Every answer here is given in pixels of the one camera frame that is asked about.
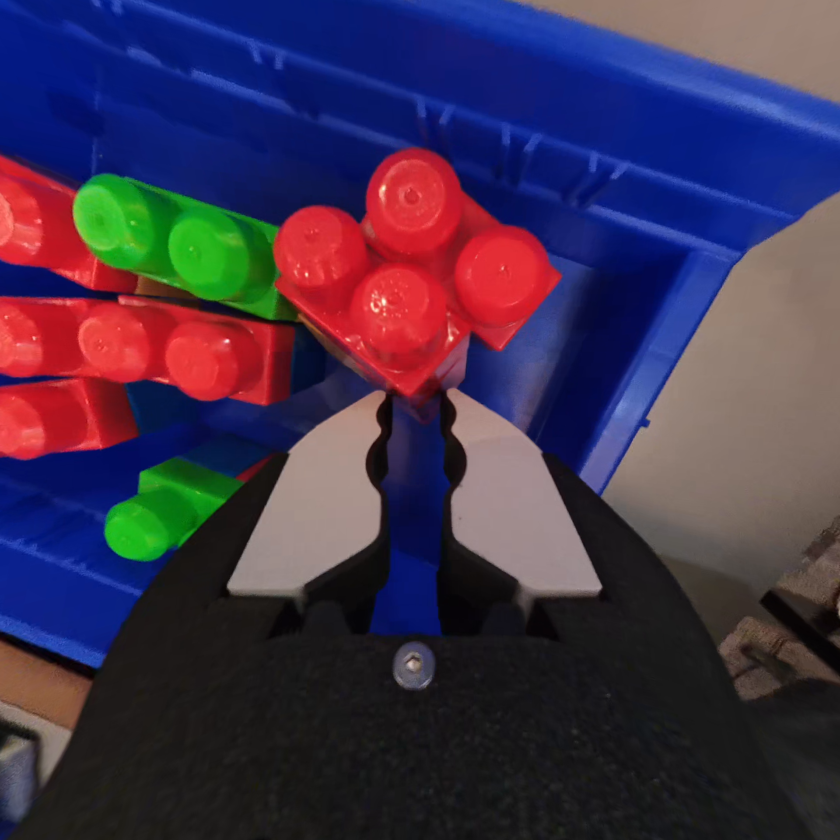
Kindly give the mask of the blue plastic bin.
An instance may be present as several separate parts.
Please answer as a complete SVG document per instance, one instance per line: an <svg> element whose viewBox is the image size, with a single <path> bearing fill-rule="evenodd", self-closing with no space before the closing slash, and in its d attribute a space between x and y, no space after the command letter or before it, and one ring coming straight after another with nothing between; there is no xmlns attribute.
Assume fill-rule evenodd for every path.
<svg viewBox="0 0 840 840"><path fill-rule="evenodd" d="M560 286L464 391L603 491L732 267L838 192L838 106L503 2L2 2L2 153L280 225L424 146Z"/></svg>

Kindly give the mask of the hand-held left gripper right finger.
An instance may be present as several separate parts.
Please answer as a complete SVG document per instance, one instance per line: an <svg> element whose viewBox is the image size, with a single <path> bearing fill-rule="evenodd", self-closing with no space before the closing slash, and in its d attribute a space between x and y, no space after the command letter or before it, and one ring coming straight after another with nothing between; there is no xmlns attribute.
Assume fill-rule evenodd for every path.
<svg viewBox="0 0 840 840"><path fill-rule="evenodd" d="M542 450L462 391L442 396L443 632L479 632L496 607L527 624L534 606L591 599L602 582Z"/></svg>

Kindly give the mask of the green toy block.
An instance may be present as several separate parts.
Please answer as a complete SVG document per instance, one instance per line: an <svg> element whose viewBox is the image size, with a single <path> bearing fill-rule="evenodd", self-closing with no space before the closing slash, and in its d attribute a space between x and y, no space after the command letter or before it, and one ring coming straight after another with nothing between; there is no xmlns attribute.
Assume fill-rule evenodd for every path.
<svg viewBox="0 0 840 840"><path fill-rule="evenodd" d="M136 494L108 511L104 538L124 559L158 560L180 548L244 484L184 458L168 459L140 472Z"/></svg>

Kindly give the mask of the green two-stud block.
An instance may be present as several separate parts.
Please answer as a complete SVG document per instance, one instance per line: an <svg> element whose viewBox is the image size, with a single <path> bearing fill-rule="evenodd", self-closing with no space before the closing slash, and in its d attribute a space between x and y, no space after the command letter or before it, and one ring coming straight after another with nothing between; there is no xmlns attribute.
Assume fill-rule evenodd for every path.
<svg viewBox="0 0 840 840"><path fill-rule="evenodd" d="M107 173L78 189L71 212L106 266L264 320L298 320L277 288L278 226Z"/></svg>

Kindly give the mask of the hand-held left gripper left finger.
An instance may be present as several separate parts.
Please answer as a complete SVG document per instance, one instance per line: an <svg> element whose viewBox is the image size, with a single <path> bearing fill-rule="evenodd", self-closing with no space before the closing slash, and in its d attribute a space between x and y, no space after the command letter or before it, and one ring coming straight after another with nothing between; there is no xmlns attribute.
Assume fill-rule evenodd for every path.
<svg viewBox="0 0 840 840"><path fill-rule="evenodd" d="M392 398L375 391L291 447L228 579L232 615L288 632L325 613L371 630L391 569L382 484L392 415Z"/></svg>

